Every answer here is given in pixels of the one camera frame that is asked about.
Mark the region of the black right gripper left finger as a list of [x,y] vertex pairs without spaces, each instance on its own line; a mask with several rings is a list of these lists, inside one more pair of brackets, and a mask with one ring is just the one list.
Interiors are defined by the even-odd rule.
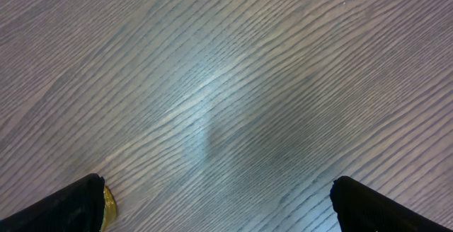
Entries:
[[1,220],[1,232],[97,232],[102,229],[105,180],[91,173]]

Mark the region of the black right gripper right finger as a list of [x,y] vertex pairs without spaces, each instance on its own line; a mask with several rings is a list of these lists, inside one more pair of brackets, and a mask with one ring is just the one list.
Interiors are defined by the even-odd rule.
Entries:
[[333,182],[330,199],[342,232],[452,232],[348,176]]

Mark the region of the yellow drink bottle grey cap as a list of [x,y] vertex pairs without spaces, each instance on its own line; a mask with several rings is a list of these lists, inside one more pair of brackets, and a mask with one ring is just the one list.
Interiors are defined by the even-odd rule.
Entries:
[[117,204],[107,185],[103,188],[103,197],[105,204],[100,232],[105,232],[117,218]]

